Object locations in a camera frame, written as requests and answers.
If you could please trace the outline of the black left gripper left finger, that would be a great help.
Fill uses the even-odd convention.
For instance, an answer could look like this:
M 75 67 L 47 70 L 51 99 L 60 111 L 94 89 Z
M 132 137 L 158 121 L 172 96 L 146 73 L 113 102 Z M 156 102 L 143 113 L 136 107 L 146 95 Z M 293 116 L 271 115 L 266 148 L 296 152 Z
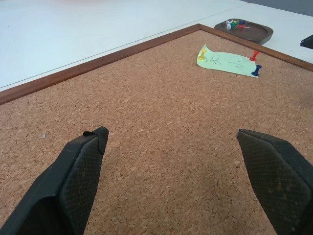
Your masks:
M 0 235 L 83 235 L 108 135 L 108 129 L 101 126 L 68 142 L 33 182 Z

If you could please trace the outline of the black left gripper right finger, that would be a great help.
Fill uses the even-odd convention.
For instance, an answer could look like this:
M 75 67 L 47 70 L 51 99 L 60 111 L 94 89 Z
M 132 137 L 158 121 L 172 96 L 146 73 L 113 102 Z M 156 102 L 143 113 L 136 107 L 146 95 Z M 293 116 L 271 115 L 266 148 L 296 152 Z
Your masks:
M 313 165 L 291 143 L 239 129 L 253 191 L 277 235 L 313 235 Z

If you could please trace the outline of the light green paper note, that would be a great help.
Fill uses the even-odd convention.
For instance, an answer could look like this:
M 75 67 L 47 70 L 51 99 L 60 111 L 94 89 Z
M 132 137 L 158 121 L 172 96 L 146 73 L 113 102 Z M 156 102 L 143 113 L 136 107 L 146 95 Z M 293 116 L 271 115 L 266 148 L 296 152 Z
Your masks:
M 201 51 L 205 49 L 205 60 L 199 60 Z M 251 73 L 256 69 L 256 63 L 248 57 L 228 52 L 211 51 L 206 45 L 202 47 L 197 56 L 197 65 L 211 70 L 225 71 L 239 75 L 253 76 Z

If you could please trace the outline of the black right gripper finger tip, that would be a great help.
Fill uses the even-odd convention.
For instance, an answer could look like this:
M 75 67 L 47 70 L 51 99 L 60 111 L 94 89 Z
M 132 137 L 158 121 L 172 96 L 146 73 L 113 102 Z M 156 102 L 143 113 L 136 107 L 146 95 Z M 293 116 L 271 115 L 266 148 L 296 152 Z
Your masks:
M 313 49 L 313 35 L 303 39 L 300 42 L 300 46 L 305 47 L 305 48 L 309 48 L 309 49 Z

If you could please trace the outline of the dark brown wooden tray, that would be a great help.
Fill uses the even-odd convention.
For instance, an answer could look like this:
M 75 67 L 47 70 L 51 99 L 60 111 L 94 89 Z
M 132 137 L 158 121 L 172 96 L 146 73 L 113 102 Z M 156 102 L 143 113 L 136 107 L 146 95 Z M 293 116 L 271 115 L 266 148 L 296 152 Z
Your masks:
M 232 28 L 231 30 L 226 29 L 226 24 L 224 24 L 225 21 L 218 23 L 217 25 L 214 26 L 216 30 L 225 32 L 227 34 L 236 36 L 238 38 L 263 45 L 266 42 L 268 42 L 272 35 L 273 35 L 273 29 L 271 29 L 268 26 L 253 23 L 250 21 L 246 21 L 245 26 L 248 26 L 249 28 L 245 28 L 244 30 L 240 30 L 237 28 Z

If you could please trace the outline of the cork board with wooden frame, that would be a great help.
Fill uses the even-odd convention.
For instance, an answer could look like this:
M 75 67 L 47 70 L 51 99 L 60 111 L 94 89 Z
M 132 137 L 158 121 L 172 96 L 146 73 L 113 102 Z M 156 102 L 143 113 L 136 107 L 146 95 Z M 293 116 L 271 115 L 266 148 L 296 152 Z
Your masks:
M 0 104 L 0 228 L 67 142 L 104 126 L 86 235 L 275 235 L 236 135 L 277 136 L 313 163 L 313 62 L 261 48 L 252 78 L 201 68 L 203 46 L 253 53 L 196 26 Z

